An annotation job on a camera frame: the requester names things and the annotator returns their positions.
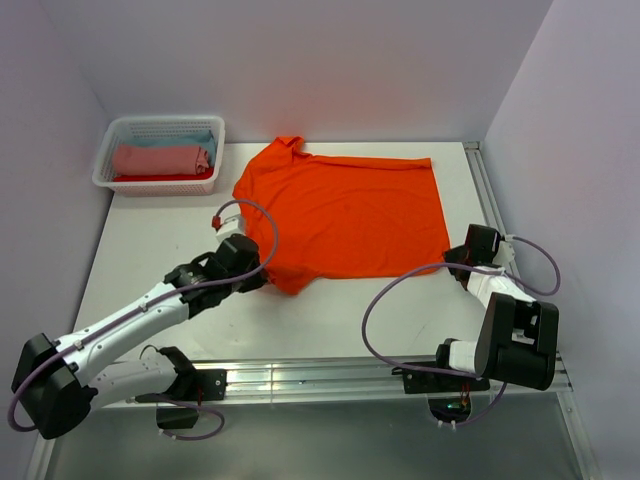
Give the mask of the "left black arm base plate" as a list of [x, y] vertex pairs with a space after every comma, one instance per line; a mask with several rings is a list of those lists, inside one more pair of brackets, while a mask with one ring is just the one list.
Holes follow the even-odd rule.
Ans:
[[226, 370], [196, 369], [191, 373], [179, 374], [166, 391], [139, 395], [135, 400], [139, 403], [221, 401], [225, 397], [226, 386]]

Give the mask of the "orange t-shirt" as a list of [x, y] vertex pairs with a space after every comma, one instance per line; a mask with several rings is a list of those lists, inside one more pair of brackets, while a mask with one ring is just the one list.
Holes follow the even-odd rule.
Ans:
[[450, 247], [428, 158], [324, 156], [278, 137], [249, 161], [233, 196], [267, 273], [296, 295], [312, 281], [397, 277]]

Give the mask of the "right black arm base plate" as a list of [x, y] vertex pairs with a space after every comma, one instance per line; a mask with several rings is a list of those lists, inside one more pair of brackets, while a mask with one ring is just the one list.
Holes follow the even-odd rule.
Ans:
[[473, 393], [490, 389], [490, 381], [471, 377], [463, 372], [440, 368], [435, 361], [408, 362], [404, 367], [394, 365], [391, 374], [400, 376], [405, 394]]

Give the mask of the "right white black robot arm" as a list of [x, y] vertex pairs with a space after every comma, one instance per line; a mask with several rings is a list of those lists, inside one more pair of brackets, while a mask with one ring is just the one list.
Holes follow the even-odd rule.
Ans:
[[462, 245], [445, 252], [449, 273], [484, 308], [475, 341], [447, 339], [438, 346], [435, 383], [452, 390], [467, 374], [544, 391], [555, 375], [559, 310], [526, 293], [498, 263], [508, 238], [471, 224]]

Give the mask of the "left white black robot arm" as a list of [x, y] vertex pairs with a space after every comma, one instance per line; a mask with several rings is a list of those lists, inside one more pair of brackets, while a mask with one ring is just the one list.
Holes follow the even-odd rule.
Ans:
[[148, 293], [98, 323], [57, 340], [32, 337], [11, 384], [10, 426], [55, 439], [91, 412], [121, 400], [189, 398], [197, 373], [178, 348], [161, 347], [137, 361], [123, 362], [121, 356], [234, 293], [261, 288], [263, 269], [256, 242], [233, 234], [216, 251], [177, 266]]

